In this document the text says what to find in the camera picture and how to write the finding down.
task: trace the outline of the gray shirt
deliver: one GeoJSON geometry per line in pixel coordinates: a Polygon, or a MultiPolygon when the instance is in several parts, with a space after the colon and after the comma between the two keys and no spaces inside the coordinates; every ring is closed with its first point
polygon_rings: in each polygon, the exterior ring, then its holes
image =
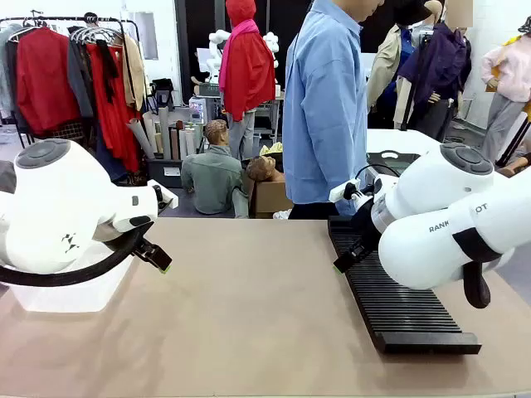
{"type": "Polygon", "coordinates": [[[9,37],[20,29],[22,29],[20,25],[13,24],[0,31],[0,109],[3,110],[11,111],[14,109],[11,82],[9,81],[6,43],[9,37]]]}
{"type": "Polygon", "coordinates": [[[236,218],[249,217],[244,193],[241,163],[226,146],[211,145],[202,154],[190,155],[183,162],[183,188],[193,188],[193,204],[203,214],[218,214],[234,207],[236,218]]]}

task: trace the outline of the robot logo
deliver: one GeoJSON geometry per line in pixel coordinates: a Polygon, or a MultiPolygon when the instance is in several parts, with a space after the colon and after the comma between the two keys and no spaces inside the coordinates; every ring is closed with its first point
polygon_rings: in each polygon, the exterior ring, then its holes
{"type": "Polygon", "coordinates": [[[65,236],[63,236],[63,239],[61,239],[61,242],[64,242],[66,240],[66,242],[68,242],[68,245],[69,245],[69,248],[65,251],[65,254],[68,253],[70,250],[72,249],[79,249],[80,247],[74,243],[72,243],[72,241],[74,240],[74,236],[76,234],[66,234],[65,236]]]}

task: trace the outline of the gray pants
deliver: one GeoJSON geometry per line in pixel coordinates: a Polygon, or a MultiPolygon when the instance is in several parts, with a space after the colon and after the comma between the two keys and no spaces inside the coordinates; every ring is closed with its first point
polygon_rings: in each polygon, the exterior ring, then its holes
{"type": "Polygon", "coordinates": [[[499,151],[524,107],[524,102],[513,102],[498,93],[494,95],[489,111],[487,134],[481,147],[481,153],[492,163],[498,160],[499,151]]]}
{"type": "Polygon", "coordinates": [[[255,113],[245,112],[241,122],[235,122],[231,114],[228,114],[228,119],[229,146],[232,157],[238,160],[252,158],[255,113]]]}

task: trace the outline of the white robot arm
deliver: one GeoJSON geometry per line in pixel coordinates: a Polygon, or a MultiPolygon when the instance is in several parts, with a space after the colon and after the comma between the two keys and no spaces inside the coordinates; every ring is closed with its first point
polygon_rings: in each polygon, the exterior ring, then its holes
{"type": "MultiPolygon", "coordinates": [[[[510,184],[516,192],[518,180],[510,184]]],[[[372,197],[359,191],[359,183],[332,191],[332,201],[344,192],[343,197],[356,204],[352,226],[360,234],[353,248],[335,262],[336,267],[345,272],[379,245],[382,266],[398,283],[430,289],[464,278],[469,302],[485,307],[490,298],[482,272],[506,263],[518,245],[505,231],[517,223],[504,226],[502,234],[498,221],[488,216],[495,209],[503,218],[502,209],[506,210],[509,199],[505,191],[494,187],[492,164],[465,145],[441,145],[414,162],[400,178],[379,177],[374,188],[372,197]],[[480,215],[483,224],[477,224],[480,215]],[[490,235],[481,232],[484,228],[490,235]]],[[[507,218],[518,219],[516,206],[511,208],[515,214],[507,218]]],[[[531,237],[531,231],[523,235],[527,241],[525,236],[531,237]]]]}
{"type": "Polygon", "coordinates": [[[218,45],[229,40],[230,36],[231,33],[225,32],[221,29],[216,33],[211,33],[208,36],[208,40],[210,41],[208,49],[210,50],[210,55],[212,58],[207,60],[210,76],[208,76],[206,83],[211,83],[213,85],[219,84],[219,73],[222,67],[222,52],[219,50],[218,45]]]}
{"type": "MultiPolygon", "coordinates": [[[[135,249],[145,245],[150,251],[139,229],[146,231],[153,224],[164,203],[178,206],[178,198],[156,182],[117,187],[81,146],[63,139],[47,139],[24,149],[15,160],[15,172],[15,193],[0,196],[0,259],[27,273],[62,271],[81,257],[92,240],[119,249],[120,239],[136,234],[135,249]]],[[[160,253],[158,247],[151,248],[160,253]]]]}
{"type": "Polygon", "coordinates": [[[394,222],[379,244],[383,268],[399,284],[432,289],[505,265],[531,241],[530,182],[527,170],[445,210],[394,222]]]}

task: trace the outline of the mannequin head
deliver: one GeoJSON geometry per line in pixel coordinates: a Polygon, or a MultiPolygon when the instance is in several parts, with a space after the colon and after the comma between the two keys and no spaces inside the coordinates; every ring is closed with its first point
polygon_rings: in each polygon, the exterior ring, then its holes
{"type": "Polygon", "coordinates": [[[229,130],[225,120],[213,120],[207,124],[205,135],[211,145],[220,145],[223,147],[229,144],[229,130]]]}
{"type": "Polygon", "coordinates": [[[225,5],[232,27],[237,27],[245,20],[255,17],[255,0],[227,0],[225,5]]]}
{"type": "Polygon", "coordinates": [[[259,156],[249,162],[247,166],[247,176],[256,182],[263,182],[271,179],[275,174],[276,161],[274,158],[259,156]]]}
{"type": "Polygon", "coordinates": [[[439,0],[429,0],[424,3],[424,7],[430,10],[431,15],[424,20],[426,25],[435,25],[442,15],[442,3],[439,0]]]}
{"type": "Polygon", "coordinates": [[[378,6],[385,3],[385,0],[332,0],[343,11],[345,11],[354,21],[363,22],[374,14],[378,6]]]}

